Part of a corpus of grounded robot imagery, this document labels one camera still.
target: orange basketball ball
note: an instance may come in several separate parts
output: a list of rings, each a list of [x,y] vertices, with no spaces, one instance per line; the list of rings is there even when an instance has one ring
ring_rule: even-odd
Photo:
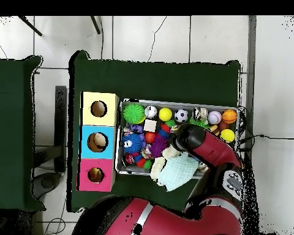
[[[222,114],[222,120],[227,124],[231,124],[236,121],[238,115],[233,110],[225,110]]]

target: baseball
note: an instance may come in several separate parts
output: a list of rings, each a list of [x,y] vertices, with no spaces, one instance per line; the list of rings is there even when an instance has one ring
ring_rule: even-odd
[[[218,124],[222,120],[222,115],[218,111],[212,111],[208,114],[207,119],[210,124]]]

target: white ball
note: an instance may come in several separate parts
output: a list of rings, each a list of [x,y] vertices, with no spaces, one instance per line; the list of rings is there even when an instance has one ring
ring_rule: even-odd
[[[151,119],[151,118],[155,117],[156,114],[157,114],[157,108],[156,107],[154,107],[153,105],[148,105],[146,107],[146,109],[145,109],[145,116],[147,118],[150,118]]]
[[[218,124],[222,120],[222,115],[218,111],[212,111],[208,114],[207,120],[210,124]]]
[[[178,111],[175,112],[174,118],[177,122],[186,122],[188,119],[188,114],[189,112],[187,112],[186,110],[179,109]]]

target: circular hole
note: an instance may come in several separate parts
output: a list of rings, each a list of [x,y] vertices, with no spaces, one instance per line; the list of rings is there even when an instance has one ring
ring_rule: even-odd
[[[107,113],[107,105],[103,101],[95,101],[91,104],[91,114],[95,117],[104,117]]]
[[[101,132],[92,133],[87,139],[87,146],[93,152],[103,152],[108,146],[108,137]]]
[[[91,168],[88,171],[88,179],[93,183],[100,183],[105,175],[100,168]]]

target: green table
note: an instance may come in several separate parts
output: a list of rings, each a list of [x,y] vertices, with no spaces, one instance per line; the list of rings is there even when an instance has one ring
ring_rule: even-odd
[[[41,57],[0,60],[0,209],[45,210],[31,194],[32,73]]]
[[[198,180],[193,179],[166,192],[149,177],[117,174],[110,193],[76,190],[80,92],[110,92],[120,99],[236,106],[238,101],[238,61],[223,64],[125,62],[90,60],[85,51],[70,59],[68,210],[91,207],[106,195],[136,196],[171,209],[183,210]]]

